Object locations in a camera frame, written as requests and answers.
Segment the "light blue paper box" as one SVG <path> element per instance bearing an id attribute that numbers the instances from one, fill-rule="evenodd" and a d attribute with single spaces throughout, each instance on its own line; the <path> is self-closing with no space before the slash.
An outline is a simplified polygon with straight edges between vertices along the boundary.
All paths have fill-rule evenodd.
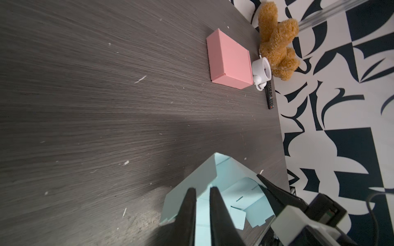
<path id="1" fill-rule="evenodd" d="M 236 229 L 243 230 L 245 222 L 253 228 L 262 226 L 274 215 L 257 174 L 232 157 L 215 153 L 166 195 L 160 223 L 173 220 L 187 190 L 195 188 L 195 243 L 197 246 L 210 246 L 209 194 L 212 187 L 219 189 Z"/>

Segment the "pink paper box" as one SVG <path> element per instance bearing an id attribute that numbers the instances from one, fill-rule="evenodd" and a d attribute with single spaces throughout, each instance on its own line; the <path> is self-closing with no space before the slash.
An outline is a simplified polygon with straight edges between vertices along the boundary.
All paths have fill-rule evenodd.
<path id="1" fill-rule="evenodd" d="M 215 84 L 242 90 L 253 85 L 250 54 L 220 29 L 206 38 L 210 78 Z"/>

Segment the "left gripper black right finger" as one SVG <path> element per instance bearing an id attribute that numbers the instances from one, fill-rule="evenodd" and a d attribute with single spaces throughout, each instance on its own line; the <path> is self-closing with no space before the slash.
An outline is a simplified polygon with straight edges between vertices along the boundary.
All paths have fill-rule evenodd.
<path id="1" fill-rule="evenodd" d="M 211 245 L 244 246 L 217 187 L 210 189 L 209 207 Z"/>

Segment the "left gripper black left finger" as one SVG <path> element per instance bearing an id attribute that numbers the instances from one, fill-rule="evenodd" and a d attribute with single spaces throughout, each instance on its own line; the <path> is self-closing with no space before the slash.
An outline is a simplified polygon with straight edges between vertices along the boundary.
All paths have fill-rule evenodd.
<path id="1" fill-rule="evenodd" d="M 175 221 L 154 232 L 151 246 L 194 246 L 196 232 L 197 195 L 189 188 Z"/>

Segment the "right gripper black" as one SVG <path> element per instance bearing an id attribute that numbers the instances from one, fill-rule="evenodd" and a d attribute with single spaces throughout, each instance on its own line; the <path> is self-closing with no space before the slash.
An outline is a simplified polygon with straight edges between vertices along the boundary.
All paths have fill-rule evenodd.
<path id="1" fill-rule="evenodd" d="M 337 224 L 346 215 L 347 211 L 331 198 L 320 193 L 308 205 L 303 199 L 277 187 L 262 175 L 257 174 L 257 178 L 263 183 L 260 188 L 267 197 L 273 212 L 282 212 L 286 206 L 299 208 L 309 219 L 337 229 L 341 233 L 337 239 L 339 246 L 357 245 L 355 241 L 337 227 Z"/>

